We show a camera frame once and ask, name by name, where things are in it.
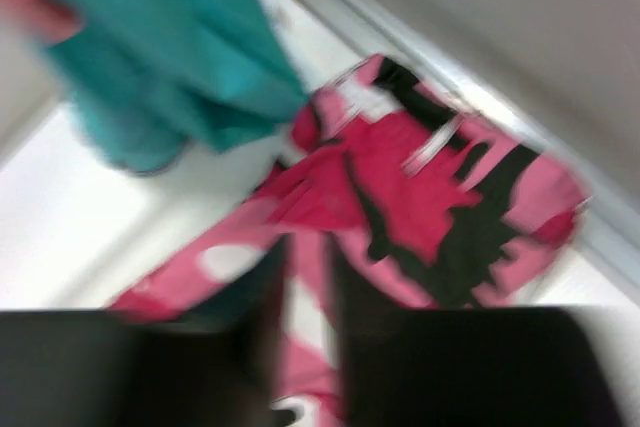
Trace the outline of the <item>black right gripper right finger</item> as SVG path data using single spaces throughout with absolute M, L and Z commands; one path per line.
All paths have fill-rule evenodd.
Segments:
M 332 250 L 348 426 L 635 426 L 639 362 L 598 307 L 419 309 Z

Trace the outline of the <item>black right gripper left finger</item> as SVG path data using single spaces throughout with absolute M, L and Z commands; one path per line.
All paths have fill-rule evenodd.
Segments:
M 5 426 L 270 426 L 288 245 L 162 322 L 106 310 L 1 316 Z

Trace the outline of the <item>pink camouflage trousers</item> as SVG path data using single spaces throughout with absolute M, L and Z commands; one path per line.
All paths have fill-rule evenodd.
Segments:
M 588 197 L 559 160 L 379 54 L 319 88 L 290 138 L 299 160 L 278 157 L 232 212 L 113 302 L 142 319 L 193 314 L 287 236 L 283 426 L 341 422 L 331 245 L 405 306 L 503 306 L 571 241 Z

